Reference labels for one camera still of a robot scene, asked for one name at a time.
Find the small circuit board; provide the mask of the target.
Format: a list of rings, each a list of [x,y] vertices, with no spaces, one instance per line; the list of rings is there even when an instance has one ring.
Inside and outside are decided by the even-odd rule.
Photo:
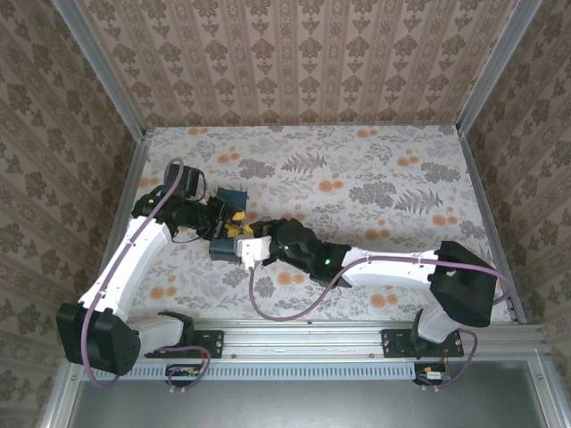
[[[167,365],[165,368],[165,382],[169,387],[183,389],[191,385],[201,371],[202,367],[199,364]]]
[[[444,363],[415,364],[414,374],[413,382],[420,386],[439,386],[451,379],[451,373]]]

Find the dark box with starry print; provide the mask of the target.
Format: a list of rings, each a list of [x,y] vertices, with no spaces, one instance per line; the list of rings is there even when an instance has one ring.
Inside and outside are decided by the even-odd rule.
[[[246,209],[247,192],[219,187],[216,196],[226,204],[235,205],[243,211]],[[230,236],[230,230],[226,228],[226,225],[230,223],[227,222],[217,227],[214,232],[209,244],[209,254],[212,260],[238,263],[240,259],[235,254],[234,238]]]

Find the grey metal sheet panel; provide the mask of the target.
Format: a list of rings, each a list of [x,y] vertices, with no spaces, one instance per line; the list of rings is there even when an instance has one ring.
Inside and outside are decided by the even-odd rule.
[[[411,382],[159,382],[82,386],[69,428],[546,428],[516,370],[480,369],[455,385]]]

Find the floral patterned table cover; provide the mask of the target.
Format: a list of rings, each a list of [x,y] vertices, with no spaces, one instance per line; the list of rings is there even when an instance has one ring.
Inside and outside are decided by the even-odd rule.
[[[247,192],[252,222],[294,218],[321,240],[370,251],[434,250],[450,240],[493,260],[452,126],[158,128],[139,192],[155,188],[175,157],[204,172],[201,193]],[[250,276],[212,260],[207,243],[183,229],[152,264],[131,312],[238,320],[308,309],[313,319],[408,321],[432,300],[391,282],[324,292],[283,262]]]

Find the aluminium side rail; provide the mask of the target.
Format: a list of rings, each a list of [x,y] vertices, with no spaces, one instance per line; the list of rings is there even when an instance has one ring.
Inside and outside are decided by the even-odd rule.
[[[139,180],[148,159],[153,134],[152,128],[147,130],[144,140],[136,144],[99,276],[79,299],[79,303],[85,309],[93,308],[98,312],[110,309],[122,320],[128,319],[130,305],[143,279],[143,275],[136,272],[137,253],[130,251],[126,256],[121,253],[128,246],[130,236],[135,233],[129,229],[131,210],[137,196]]]
[[[497,227],[494,223],[492,211],[486,198],[484,185],[482,179],[480,178],[476,161],[469,145],[468,137],[464,134],[459,133],[459,142],[467,164],[468,173],[471,178],[484,229],[487,234],[493,265],[496,267],[496,270],[499,273],[503,274],[508,279],[507,284],[504,284],[504,282],[501,281],[502,290],[509,294],[505,298],[506,305],[508,306],[512,314],[512,318],[515,321],[517,321],[519,324],[527,324],[528,320],[525,315],[521,299],[518,296],[517,287],[515,286],[515,282],[509,268],[509,263],[505,251],[503,250],[501,244],[501,239],[499,237]]]

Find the aluminium frame post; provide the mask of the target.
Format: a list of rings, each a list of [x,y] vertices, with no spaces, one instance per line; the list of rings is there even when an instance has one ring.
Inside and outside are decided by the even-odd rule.
[[[474,125],[541,4],[542,0],[517,0],[456,122],[461,136]]]
[[[129,133],[137,144],[141,143],[145,138],[146,125],[136,106],[130,100],[126,86],[120,82],[120,77],[113,69],[112,63],[103,49],[103,44],[98,41],[78,1],[52,1],[103,85],[106,94],[112,100]]]

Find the long aluminium base rail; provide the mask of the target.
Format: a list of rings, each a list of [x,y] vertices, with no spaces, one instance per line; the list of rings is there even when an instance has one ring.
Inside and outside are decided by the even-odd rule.
[[[398,321],[292,321],[197,319],[198,330],[224,333],[219,362],[368,362],[386,357],[388,329],[409,329]],[[476,329],[474,361],[550,358],[538,325],[492,324]]]

